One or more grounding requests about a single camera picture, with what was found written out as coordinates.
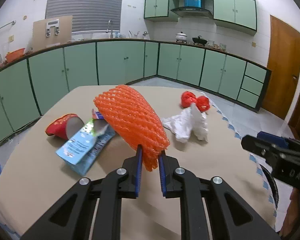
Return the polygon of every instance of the silver screw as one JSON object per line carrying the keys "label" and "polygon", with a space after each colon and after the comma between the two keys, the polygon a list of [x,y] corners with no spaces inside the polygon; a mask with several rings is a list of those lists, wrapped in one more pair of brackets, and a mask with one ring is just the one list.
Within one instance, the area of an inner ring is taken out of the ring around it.
{"label": "silver screw", "polygon": [[184,168],[176,168],[176,173],[177,174],[184,174],[186,171]]}
{"label": "silver screw", "polygon": [[220,177],[214,177],[212,181],[215,184],[221,184],[223,180]]}
{"label": "silver screw", "polygon": [[82,178],[79,180],[79,183],[81,185],[87,185],[89,183],[89,179],[88,178]]}
{"label": "silver screw", "polygon": [[125,168],[117,169],[117,174],[119,174],[119,175],[126,174],[126,172],[127,172],[127,170]]}

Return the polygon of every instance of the metal rod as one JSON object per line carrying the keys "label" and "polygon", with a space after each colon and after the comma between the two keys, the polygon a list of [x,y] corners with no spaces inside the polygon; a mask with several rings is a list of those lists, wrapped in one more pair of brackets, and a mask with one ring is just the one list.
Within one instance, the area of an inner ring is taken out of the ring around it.
{"label": "metal rod", "polygon": [[16,22],[17,22],[16,20],[14,20],[14,21],[12,21],[12,22],[9,22],[9,23],[7,23],[6,25],[3,25],[2,27],[0,27],[0,29],[3,28],[3,27],[5,27],[5,26],[7,26],[7,25],[9,25],[9,24],[15,25]]}

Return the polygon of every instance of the orange basket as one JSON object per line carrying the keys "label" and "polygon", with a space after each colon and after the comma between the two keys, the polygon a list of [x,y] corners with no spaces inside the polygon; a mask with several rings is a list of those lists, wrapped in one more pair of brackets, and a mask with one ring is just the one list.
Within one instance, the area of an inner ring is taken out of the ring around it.
{"label": "orange basket", "polygon": [[6,55],[7,62],[9,63],[9,62],[12,62],[12,61],[22,57],[25,52],[25,49],[26,48],[18,49],[13,52],[8,52]]}

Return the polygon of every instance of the blue box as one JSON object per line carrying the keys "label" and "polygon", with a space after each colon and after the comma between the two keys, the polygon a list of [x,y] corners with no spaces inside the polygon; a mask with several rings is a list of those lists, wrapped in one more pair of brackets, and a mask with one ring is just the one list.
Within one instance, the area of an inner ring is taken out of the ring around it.
{"label": "blue box", "polygon": [[189,6],[201,8],[201,0],[185,0],[185,7]]}

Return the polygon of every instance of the orange foam fruit net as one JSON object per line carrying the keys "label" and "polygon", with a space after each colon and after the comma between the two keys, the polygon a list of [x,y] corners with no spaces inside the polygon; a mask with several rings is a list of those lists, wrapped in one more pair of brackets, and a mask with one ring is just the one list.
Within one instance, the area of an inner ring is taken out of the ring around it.
{"label": "orange foam fruit net", "polygon": [[103,92],[94,104],[111,127],[133,148],[143,148],[147,171],[158,167],[158,156],[170,144],[160,118],[135,89],[119,85]]}

